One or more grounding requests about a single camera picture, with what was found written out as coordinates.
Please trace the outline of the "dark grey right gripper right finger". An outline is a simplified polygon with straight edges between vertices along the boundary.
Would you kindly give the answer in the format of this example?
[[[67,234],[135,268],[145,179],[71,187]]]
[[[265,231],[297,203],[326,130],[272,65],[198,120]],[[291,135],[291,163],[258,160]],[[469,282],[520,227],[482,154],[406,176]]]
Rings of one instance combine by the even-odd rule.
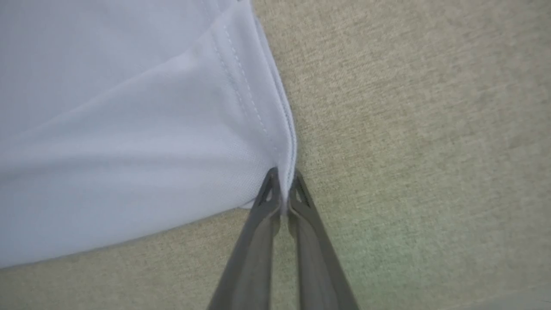
[[[302,174],[296,170],[288,202],[297,250],[300,310],[358,310],[358,302]]]

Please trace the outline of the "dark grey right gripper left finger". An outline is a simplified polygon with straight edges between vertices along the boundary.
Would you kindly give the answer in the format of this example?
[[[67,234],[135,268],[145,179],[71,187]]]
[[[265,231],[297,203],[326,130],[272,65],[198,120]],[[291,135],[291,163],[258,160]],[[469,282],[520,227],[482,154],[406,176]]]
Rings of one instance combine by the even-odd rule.
[[[267,171],[209,310],[269,310],[273,240],[278,233],[282,191],[277,167]]]

